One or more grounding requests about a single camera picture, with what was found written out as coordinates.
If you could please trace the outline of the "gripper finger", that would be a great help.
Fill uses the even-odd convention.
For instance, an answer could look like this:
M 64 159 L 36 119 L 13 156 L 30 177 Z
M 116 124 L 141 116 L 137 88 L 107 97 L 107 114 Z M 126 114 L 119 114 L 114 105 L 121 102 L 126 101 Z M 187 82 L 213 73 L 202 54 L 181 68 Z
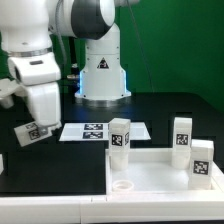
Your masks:
M 39 131 L 39 134 L 41 136 L 48 135 L 49 134 L 49 127 L 48 126 L 39 126 L 38 131 Z

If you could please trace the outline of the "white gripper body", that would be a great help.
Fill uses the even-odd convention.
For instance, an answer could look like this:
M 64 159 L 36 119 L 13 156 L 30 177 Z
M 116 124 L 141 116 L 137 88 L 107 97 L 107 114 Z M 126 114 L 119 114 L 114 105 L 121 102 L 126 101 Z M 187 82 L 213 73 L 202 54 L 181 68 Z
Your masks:
M 52 52 L 33 57 L 9 57 L 8 68 L 12 80 L 0 80 L 0 103 L 9 108 L 10 96 L 26 98 L 30 114 L 39 127 L 58 126 L 61 119 L 57 81 L 60 69 Z

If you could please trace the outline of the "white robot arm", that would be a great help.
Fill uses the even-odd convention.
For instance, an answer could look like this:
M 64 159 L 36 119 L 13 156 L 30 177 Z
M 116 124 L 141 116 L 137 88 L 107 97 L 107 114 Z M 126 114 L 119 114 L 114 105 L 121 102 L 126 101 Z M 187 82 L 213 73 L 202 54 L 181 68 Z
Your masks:
M 58 81 L 52 39 L 62 59 L 69 41 L 85 42 L 78 101 L 109 105 L 131 96 L 120 65 L 120 30 L 116 9 L 140 0 L 0 0 L 0 49 L 7 55 L 9 76 L 0 80 L 0 105 L 14 95 L 25 99 L 37 132 L 44 136 L 61 126 Z

